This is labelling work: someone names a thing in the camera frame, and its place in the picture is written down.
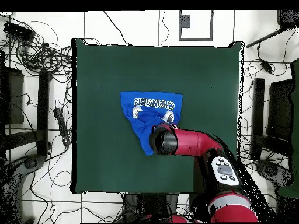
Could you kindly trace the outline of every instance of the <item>floor tile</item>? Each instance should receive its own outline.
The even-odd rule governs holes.
[[[27,219],[31,216],[35,217],[34,223],[37,223],[43,211],[46,209],[45,202],[22,202],[23,218]],[[48,203],[48,208],[40,219],[40,224],[78,224],[81,218],[81,204],[74,203]]]
[[[96,216],[84,209],[82,223],[105,223],[105,221],[113,221],[117,215],[121,214],[122,204],[84,203],[83,207],[88,208]]]
[[[83,194],[84,201],[92,202],[123,202],[119,193],[88,192]]]
[[[127,43],[156,46],[158,11],[107,11]],[[125,44],[121,34],[102,11],[85,12],[85,37],[101,44]]]
[[[277,24],[277,10],[236,10],[235,40],[244,41],[245,46],[258,40],[279,28]],[[295,29],[288,30],[274,36],[260,45],[260,57],[267,61],[282,61],[287,40]],[[299,53],[298,32],[287,45],[285,61],[292,62]],[[257,46],[245,48],[244,60],[251,61],[258,58]]]

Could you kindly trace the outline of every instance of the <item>blue cloth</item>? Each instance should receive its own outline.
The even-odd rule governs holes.
[[[178,124],[183,95],[161,92],[121,92],[121,107],[147,156],[152,155],[150,133],[161,122]]]

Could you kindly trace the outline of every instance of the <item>black cable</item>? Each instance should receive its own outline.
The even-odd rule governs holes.
[[[101,219],[101,220],[104,221],[105,223],[113,223],[113,222],[105,221],[105,218],[101,218],[100,216],[98,216],[98,215],[96,215],[95,213],[91,212],[91,210],[88,209],[88,208],[86,208],[86,207],[82,207],[82,209],[87,210],[90,214],[92,214],[93,216],[95,216],[95,217]],[[62,212],[62,213],[60,213],[60,214],[57,216],[56,220],[54,221],[54,224],[56,223],[56,221],[58,220],[58,218],[59,218],[61,215],[63,215],[63,214],[69,214],[69,213],[74,213],[74,212],[77,212],[77,211],[80,211],[80,210],[81,210],[81,208],[76,209],[76,210],[74,210],[74,211],[68,211],[68,212]]]
[[[161,43],[161,45],[160,45],[160,46],[162,46],[162,45],[163,45],[163,43],[167,41],[167,39],[168,39],[168,36],[169,36],[169,29],[168,29],[168,27],[166,27],[166,25],[165,25],[165,23],[164,23],[164,16],[165,16],[165,11],[164,11],[164,13],[163,13],[162,23],[163,23],[164,27],[167,29],[167,31],[168,31],[168,34],[167,34],[167,37],[166,37],[166,39],[165,39],[165,40],[164,40],[164,41]]]
[[[257,52],[258,52],[258,57],[259,57],[260,62],[261,62],[261,63],[264,63],[264,65],[265,65],[266,67],[269,67],[269,65],[271,65],[271,66],[274,67],[274,69],[270,69],[270,67],[269,67],[269,69],[267,70],[268,73],[270,73],[270,74],[272,74],[272,75],[274,75],[274,76],[281,76],[281,75],[283,75],[284,73],[286,73],[287,69],[289,68],[289,67],[287,66],[287,64],[284,62],[284,60],[286,59],[287,44],[288,44],[288,42],[290,41],[290,39],[292,38],[292,36],[295,34],[295,32],[296,32],[298,29],[299,29],[299,27],[298,27],[297,29],[295,29],[295,31],[292,33],[292,35],[290,36],[290,38],[288,38],[288,40],[287,40],[287,42],[286,42],[286,45],[285,45],[285,48],[284,48],[283,62],[282,62],[282,64],[284,64],[284,66],[286,67],[286,69],[285,69],[284,72],[282,72],[281,74],[278,74],[278,75],[277,75],[277,74],[274,74],[273,72],[276,70],[275,65],[274,65],[274,64],[270,64],[269,62],[263,60],[263,59],[260,57],[260,55],[259,55],[259,50],[260,50],[260,44],[261,44],[261,43],[259,43],[259,45],[257,46]]]
[[[27,122],[28,122],[28,124],[29,124],[31,130],[32,130],[33,133],[34,133],[35,141],[38,142],[38,140],[37,140],[37,136],[36,136],[36,132],[34,131],[32,125],[31,125],[31,123],[30,123],[30,121],[29,121],[29,119],[28,119],[28,117],[27,117],[27,115],[26,115],[26,113],[25,113],[20,107],[16,106],[16,105],[13,104],[12,102],[11,102],[11,104],[12,104],[14,107],[16,107],[17,109],[21,110],[22,113],[25,115],[25,117],[26,117],[26,119],[27,119]]]
[[[44,213],[46,212],[46,210],[47,210],[47,208],[48,208],[48,202],[47,202],[44,198],[42,198],[42,197],[36,195],[35,192],[32,190],[32,184],[33,184],[33,182],[34,182],[34,179],[35,179],[35,171],[33,172],[33,179],[32,179],[32,181],[31,181],[31,185],[30,185],[30,190],[31,190],[32,194],[33,194],[34,196],[36,196],[37,198],[43,200],[43,201],[47,204],[45,210],[44,210],[43,213],[40,215],[39,220],[37,221],[37,224],[39,224],[39,223],[40,223],[40,219],[41,219],[41,217],[44,215]]]
[[[125,41],[123,34],[122,34],[121,31],[119,30],[119,28],[115,25],[115,23],[111,20],[110,16],[109,16],[105,11],[103,11],[103,12],[104,12],[104,14],[109,18],[109,20],[111,21],[111,23],[113,24],[113,26],[119,31],[121,37],[123,38],[123,41],[124,41],[128,46],[131,46],[131,44],[129,44],[129,43],[127,43],[127,42]]]

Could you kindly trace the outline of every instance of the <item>green table surface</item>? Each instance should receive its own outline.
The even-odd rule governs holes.
[[[193,161],[146,156],[121,109],[120,92],[183,94],[178,127],[216,134],[236,154],[239,58],[231,48],[77,45],[75,190],[189,193]]]

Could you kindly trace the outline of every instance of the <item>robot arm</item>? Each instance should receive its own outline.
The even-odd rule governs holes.
[[[152,128],[149,141],[157,154],[194,156],[204,177],[204,203],[211,222],[258,222],[237,172],[221,145],[208,134],[163,123]]]

